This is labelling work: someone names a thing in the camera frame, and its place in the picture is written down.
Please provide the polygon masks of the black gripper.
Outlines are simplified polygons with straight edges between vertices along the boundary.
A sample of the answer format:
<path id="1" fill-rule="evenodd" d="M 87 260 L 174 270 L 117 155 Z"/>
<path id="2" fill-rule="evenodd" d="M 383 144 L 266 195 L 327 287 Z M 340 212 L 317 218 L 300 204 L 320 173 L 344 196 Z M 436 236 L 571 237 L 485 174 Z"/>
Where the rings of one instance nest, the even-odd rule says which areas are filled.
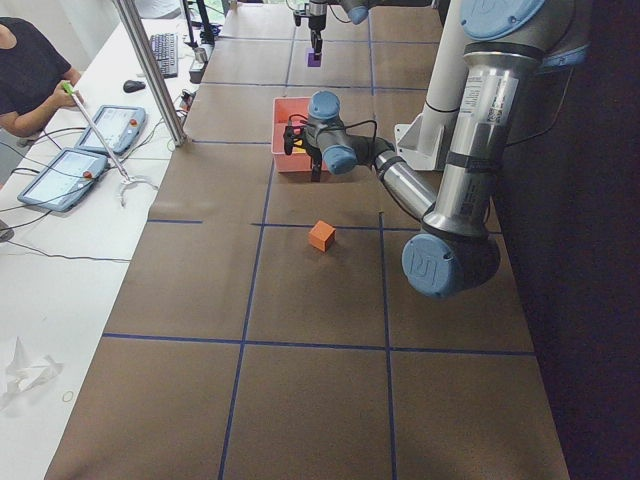
<path id="1" fill-rule="evenodd" d="M 309 156 L 320 155 L 320 150 L 316 144 L 316 141 L 307 127 L 301 127 L 298 136 L 299 147 L 304 149 Z"/>
<path id="2" fill-rule="evenodd" d="M 309 0 L 305 11 L 308 14 L 311 48 L 315 55 L 322 54 L 323 39 L 320 31 L 326 28 L 327 1 Z"/>

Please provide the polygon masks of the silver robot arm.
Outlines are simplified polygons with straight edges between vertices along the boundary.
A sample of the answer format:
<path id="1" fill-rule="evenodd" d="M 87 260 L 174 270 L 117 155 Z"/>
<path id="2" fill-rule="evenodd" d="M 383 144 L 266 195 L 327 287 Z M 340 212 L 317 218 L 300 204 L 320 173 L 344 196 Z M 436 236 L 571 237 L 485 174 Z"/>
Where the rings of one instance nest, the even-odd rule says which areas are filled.
<path id="1" fill-rule="evenodd" d="M 288 125 L 284 149 L 304 149 L 311 168 L 339 175 L 367 166 L 420 232 L 405 245 L 412 287 L 448 297 L 490 280 L 500 264 L 485 226 L 518 106 L 537 74 L 581 63 L 588 1 L 440 1 L 443 33 L 424 107 L 393 141 L 352 133 L 328 91 Z"/>

